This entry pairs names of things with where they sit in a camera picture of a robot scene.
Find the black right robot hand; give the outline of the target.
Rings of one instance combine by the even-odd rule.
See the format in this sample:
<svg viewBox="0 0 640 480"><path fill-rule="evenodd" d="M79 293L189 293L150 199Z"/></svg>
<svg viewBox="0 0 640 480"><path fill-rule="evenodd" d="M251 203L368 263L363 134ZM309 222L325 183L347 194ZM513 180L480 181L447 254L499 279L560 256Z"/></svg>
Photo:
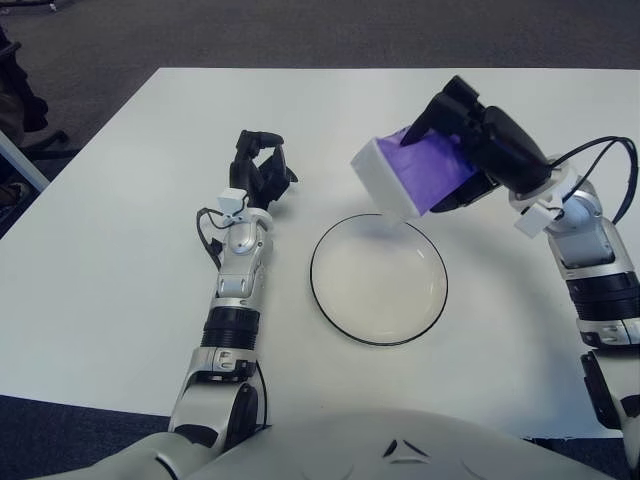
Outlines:
<svg viewBox="0 0 640 480"><path fill-rule="evenodd" d="M400 141L408 146L437 133L473 169L431 208L434 213L470 205L500 186L528 194L550 178L551 167L535 141L503 110L483 106L478 97L473 87L454 76Z"/></svg>

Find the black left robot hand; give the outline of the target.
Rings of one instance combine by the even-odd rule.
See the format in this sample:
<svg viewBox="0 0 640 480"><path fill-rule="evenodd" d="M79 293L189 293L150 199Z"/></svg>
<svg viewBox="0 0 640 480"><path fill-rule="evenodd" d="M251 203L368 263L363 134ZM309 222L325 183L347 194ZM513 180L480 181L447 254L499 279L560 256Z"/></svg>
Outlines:
<svg viewBox="0 0 640 480"><path fill-rule="evenodd" d="M229 186L247 193L250 208L267 210L291 183L298 182L286 164L283 145L284 139L278 134L241 131L230 165Z"/></svg>

